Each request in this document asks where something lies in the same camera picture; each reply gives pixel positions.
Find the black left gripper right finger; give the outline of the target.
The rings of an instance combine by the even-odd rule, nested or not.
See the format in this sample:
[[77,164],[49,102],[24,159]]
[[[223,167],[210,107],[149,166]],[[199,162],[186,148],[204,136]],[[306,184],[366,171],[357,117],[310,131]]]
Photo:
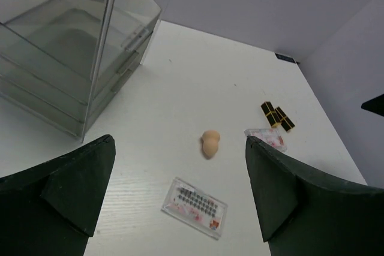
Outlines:
[[272,255],[382,255],[383,189],[351,182],[249,136],[245,160]]

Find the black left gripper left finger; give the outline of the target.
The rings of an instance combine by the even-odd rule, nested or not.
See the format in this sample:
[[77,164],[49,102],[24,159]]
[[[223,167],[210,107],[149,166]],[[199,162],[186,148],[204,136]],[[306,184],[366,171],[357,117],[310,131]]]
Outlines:
[[111,135],[1,178],[1,255],[83,255],[115,162]]

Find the clear acrylic makeup organizer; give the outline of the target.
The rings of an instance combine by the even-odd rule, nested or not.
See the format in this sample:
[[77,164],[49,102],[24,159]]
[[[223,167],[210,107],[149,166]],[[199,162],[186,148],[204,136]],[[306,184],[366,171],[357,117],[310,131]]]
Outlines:
[[160,13],[154,0],[1,0],[1,97],[83,140]]

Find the clear false eyelash case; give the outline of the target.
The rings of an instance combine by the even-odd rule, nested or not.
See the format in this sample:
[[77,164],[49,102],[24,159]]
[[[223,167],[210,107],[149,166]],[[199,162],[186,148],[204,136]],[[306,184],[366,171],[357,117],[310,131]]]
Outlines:
[[176,177],[170,185],[161,210],[218,240],[223,233],[227,204]]

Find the beige gourd makeup sponge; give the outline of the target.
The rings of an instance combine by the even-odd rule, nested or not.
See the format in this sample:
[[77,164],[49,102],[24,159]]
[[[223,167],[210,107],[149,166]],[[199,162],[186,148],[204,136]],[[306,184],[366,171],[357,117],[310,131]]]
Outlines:
[[206,159],[211,159],[218,152],[220,133],[216,130],[205,131],[201,136],[202,153]]

